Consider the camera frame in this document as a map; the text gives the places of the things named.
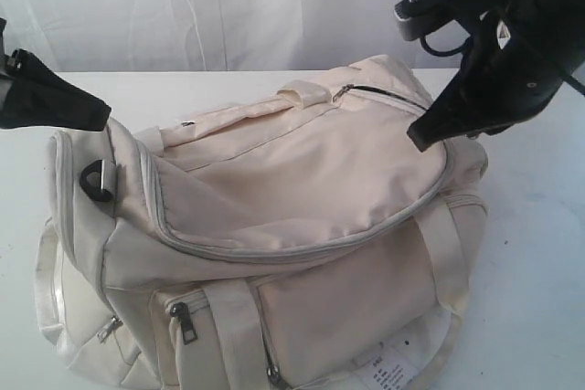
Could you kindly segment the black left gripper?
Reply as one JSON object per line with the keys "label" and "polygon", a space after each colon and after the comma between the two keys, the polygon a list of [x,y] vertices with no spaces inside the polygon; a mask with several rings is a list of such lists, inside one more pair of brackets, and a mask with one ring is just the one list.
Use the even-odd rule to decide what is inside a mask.
{"label": "black left gripper", "polygon": [[112,108],[68,83],[23,48],[5,53],[1,20],[1,128],[50,126],[100,132]]}

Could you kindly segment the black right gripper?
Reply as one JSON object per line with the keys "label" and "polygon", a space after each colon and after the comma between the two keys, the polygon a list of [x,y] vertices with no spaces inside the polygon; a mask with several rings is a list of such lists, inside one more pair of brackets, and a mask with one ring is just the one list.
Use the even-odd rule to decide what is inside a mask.
{"label": "black right gripper", "polygon": [[407,135],[420,152],[459,136],[498,134],[542,112],[563,84],[584,93],[584,13],[489,13],[473,49]]}

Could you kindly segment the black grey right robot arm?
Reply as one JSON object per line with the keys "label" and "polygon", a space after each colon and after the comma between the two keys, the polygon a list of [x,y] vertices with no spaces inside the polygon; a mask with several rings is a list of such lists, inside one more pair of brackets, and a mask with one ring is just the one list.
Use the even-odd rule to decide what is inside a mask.
{"label": "black grey right robot arm", "polygon": [[584,0],[401,0],[394,14],[402,37],[435,57],[428,35],[451,22],[469,35],[452,50],[459,71],[408,129],[420,151],[528,121],[562,84],[584,91],[574,75],[584,64]]}

